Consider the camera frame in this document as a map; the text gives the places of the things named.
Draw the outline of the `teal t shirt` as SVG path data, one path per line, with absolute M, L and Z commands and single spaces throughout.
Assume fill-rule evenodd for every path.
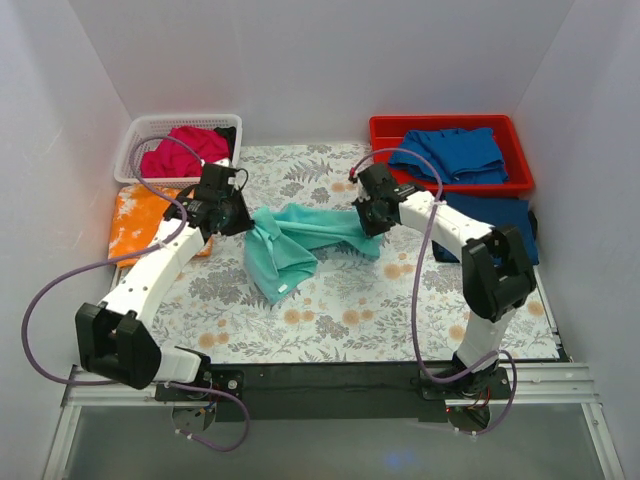
M 325 210 L 291 203 L 280 211 L 262 207 L 246 233 L 244 265 L 270 305 L 314 276 L 321 249 L 346 243 L 377 259 L 381 237 L 365 235 L 354 210 Z

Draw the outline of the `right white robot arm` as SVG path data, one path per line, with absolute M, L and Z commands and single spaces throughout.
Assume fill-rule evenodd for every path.
M 433 373 L 419 366 L 422 384 L 465 394 L 486 389 L 507 327 L 537 287 L 519 229 L 474 220 L 427 190 L 398 183 L 380 163 L 350 170 L 349 180 L 358 187 L 353 204 L 366 235 L 402 225 L 422 233 L 424 246 L 431 241 L 443 246 L 461 265 L 463 296 L 470 309 L 465 334 L 449 368 Z

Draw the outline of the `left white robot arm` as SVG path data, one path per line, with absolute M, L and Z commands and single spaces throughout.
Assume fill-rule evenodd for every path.
M 152 252 L 140 256 L 99 304 L 80 307 L 75 325 L 84 370 L 135 389 L 201 378 L 208 358 L 184 347 L 159 346 L 151 326 L 178 275 L 212 236 L 253 228 L 240 173 L 227 160 L 204 164 L 199 182 L 165 210 Z

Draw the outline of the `magenta t shirt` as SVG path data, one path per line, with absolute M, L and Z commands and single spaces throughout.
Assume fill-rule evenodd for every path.
M 173 128 L 169 136 L 187 145 L 198 159 L 181 144 L 163 139 L 155 150 L 142 156 L 140 171 L 143 178 L 200 177 L 201 161 L 215 163 L 229 159 L 226 141 L 214 129 L 182 126 Z

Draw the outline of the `black garment in basket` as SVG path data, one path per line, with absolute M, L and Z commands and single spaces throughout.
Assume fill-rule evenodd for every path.
M 227 144 L 228 147 L 228 158 L 230 160 L 233 159 L 235 153 L 235 142 L 237 138 L 237 128 L 234 126 L 231 127 L 217 127 L 214 129 L 214 132 L 222 137 Z

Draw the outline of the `red plastic bin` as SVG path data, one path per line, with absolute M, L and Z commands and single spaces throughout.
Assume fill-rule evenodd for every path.
M 509 176 L 502 185 L 445 185 L 445 192 L 477 197 L 524 197 L 535 188 L 534 178 L 511 118 L 504 114 L 377 115 L 369 120 L 373 150 L 398 147 L 410 130 L 487 127 L 501 150 Z

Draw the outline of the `orange folded t shirt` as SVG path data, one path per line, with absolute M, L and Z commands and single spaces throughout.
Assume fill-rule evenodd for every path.
M 147 247 L 153 240 L 170 202 L 140 184 L 123 187 L 116 196 L 108 258 Z

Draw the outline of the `floral table mat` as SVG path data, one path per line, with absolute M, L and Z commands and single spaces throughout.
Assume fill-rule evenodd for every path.
M 348 169 L 367 144 L 242 146 L 246 203 L 279 211 L 290 203 L 346 210 L 356 197 Z M 316 273 L 271 306 L 247 273 L 244 238 L 216 236 L 191 260 L 151 321 L 159 346 L 182 346 L 215 363 L 411 361 L 410 303 L 422 236 L 396 226 L 379 259 L 340 244 L 316 250 Z M 451 359 L 470 311 L 457 264 L 426 255 L 418 301 L 423 360 Z M 510 321 L 501 348 L 514 359 L 558 360 L 558 341 L 538 291 Z

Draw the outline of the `blue crumpled t shirt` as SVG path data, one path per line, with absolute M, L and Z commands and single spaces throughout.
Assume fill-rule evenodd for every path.
M 503 154 L 488 127 L 436 131 L 410 130 L 399 145 L 423 157 L 445 185 L 500 185 L 509 180 Z M 436 183 L 432 170 L 415 155 L 394 151 L 391 168 Z

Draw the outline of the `white plastic basket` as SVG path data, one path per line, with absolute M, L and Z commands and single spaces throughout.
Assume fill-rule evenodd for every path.
M 243 136 L 243 121 L 230 113 L 171 113 L 140 116 L 132 121 L 121 142 L 115 160 L 114 178 L 122 184 L 136 184 L 134 172 L 139 171 L 143 155 L 154 150 L 173 128 L 191 126 L 205 130 L 234 127 L 236 136 L 231 148 L 229 167 L 237 168 Z

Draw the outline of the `navy folded t shirt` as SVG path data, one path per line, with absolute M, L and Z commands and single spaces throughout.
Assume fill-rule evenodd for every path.
M 477 221 L 496 227 L 516 226 L 521 233 L 529 260 L 533 265 L 539 264 L 536 244 L 538 220 L 527 200 L 448 193 L 444 196 L 444 202 L 447 207 Z

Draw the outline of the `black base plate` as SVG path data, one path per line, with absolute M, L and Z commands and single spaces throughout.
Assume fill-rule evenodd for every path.
M 253 420 L 444 423 L 448 401 L 473 401 L 429 384 L 412 362 L 213 365 L 198 385 L 241 400 Z

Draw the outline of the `aluminium mounting rail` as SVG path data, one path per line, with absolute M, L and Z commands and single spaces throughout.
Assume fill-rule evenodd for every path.
M 600 394 L 584 363 L 518 363 L 516 404 L 594 404 Z M 121 384 L 67 387 L 62 406 L 143 406 L 154 401 L 156 386 L 142 390 Z

